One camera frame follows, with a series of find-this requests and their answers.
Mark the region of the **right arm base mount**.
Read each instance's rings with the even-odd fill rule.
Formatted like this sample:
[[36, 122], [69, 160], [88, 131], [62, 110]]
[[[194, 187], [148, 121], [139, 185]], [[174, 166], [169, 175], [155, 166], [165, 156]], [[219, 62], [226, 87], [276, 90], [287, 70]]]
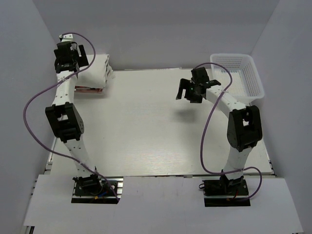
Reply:
[[244, 176], [228, 180], [225, 175], [219, 179], [203, 180], [198, 186], [204, 194], [205, 207], [249, 207], [249, 190]]

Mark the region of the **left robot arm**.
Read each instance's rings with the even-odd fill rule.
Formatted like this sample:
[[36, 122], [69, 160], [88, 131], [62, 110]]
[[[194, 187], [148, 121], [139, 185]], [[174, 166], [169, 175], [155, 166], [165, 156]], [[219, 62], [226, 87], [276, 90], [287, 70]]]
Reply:
[[45, 114], [56, 138], [67, 147], [70, 156], [75, 159], [78, 176], [89, 176], [96, 166], [89, 158], [84, 141], [84, 123], [74, 105], [77, 72], [89, 65], [83, 45], [73, 41], [62, 41], [54, 50], [57, 74], [57, 90], [50, 107]]

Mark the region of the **white and green t-shirt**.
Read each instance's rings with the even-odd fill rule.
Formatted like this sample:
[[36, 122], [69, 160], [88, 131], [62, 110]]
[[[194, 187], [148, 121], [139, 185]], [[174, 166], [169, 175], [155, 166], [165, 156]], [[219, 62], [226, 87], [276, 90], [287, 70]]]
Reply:
[[96, 55], [93, 64], [78, 74], [76, 86], [95, 89], [105, 88], [107, 82], [114, 77], [109, 59], [109, 54]]

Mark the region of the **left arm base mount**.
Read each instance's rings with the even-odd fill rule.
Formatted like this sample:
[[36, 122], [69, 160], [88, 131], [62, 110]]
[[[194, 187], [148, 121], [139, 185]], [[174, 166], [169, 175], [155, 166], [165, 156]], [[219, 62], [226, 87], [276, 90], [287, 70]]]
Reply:
[[73, 177], [73, 181], [71, 203], [118, 204], [118, 199], [121, 198], [123, 178], [105, 180], [97, 175], [90, 175], [88, 177]]

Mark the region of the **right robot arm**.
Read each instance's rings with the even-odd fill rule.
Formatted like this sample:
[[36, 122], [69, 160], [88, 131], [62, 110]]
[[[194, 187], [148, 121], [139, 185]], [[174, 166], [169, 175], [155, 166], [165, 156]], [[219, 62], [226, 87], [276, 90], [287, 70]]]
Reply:
[[185, 98], [191, 103], [207, 100], [213, 103], [212, 110], [218, 108], [228, 119], [227, 140], [230, 152], [226, 165], [220, 172], [224, 177], [220, 182], [221, 191], [232, 194], [243, 178], [245, 164], [252, 149], [262, 139], [260, 110], [255, 105], [246, 105], [228, 93], [228, 86], [210, 79], [204, 67], [191, 70], [191, 79], [182, 78], [176, 99]]

